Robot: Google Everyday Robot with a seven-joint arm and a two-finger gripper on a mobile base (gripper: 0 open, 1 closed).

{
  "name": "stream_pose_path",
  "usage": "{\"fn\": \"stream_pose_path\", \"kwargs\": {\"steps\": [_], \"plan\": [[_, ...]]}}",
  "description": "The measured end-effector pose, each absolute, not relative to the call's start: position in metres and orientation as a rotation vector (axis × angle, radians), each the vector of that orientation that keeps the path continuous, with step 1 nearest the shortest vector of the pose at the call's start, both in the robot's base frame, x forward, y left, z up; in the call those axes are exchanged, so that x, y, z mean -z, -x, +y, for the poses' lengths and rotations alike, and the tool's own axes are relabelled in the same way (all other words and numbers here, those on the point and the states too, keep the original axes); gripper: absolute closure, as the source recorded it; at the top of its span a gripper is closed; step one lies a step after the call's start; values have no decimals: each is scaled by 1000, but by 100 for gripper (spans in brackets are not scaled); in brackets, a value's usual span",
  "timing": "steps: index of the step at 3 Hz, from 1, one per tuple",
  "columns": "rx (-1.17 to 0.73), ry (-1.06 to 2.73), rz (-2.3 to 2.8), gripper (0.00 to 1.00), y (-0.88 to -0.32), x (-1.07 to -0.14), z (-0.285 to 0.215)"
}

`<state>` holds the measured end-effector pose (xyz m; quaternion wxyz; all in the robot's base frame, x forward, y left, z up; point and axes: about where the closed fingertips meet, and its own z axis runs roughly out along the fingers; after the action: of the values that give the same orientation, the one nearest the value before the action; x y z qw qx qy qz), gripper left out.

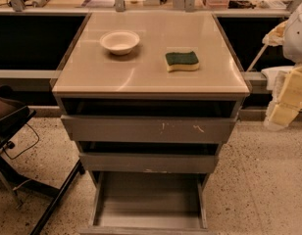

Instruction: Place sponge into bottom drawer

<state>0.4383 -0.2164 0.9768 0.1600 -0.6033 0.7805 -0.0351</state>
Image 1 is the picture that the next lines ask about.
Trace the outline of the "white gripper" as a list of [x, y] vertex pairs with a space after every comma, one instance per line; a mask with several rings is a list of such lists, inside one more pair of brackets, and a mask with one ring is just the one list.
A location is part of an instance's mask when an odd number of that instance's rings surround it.
[[[264, 36], [262, 43], [273, 47], [282, 45], [285, 27], [286, 21], [278, 24]], [[291, 109], [302, 110], [302, 65], [296, 66], [285, 75], [277, 101]]]

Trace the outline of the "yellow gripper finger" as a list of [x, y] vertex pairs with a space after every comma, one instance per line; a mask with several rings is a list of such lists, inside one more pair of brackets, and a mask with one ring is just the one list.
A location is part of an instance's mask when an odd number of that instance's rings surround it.
[[297, 110], [271, 101], [266, 110], [264, 126], [272, 131], [282, 130], [287, 128], [298, 114], [299, 112]]

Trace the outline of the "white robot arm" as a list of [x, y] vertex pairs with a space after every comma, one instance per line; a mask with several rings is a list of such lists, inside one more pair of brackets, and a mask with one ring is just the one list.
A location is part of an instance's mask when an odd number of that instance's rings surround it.
[[282, 46], [283, 56], [294, 63], [290, 71], [279, 71], [266, 110], [264, 125], [269, 130], [288, 127], [302, 110], [302, 2], [284, 23], [265, 35], [268, 46]]

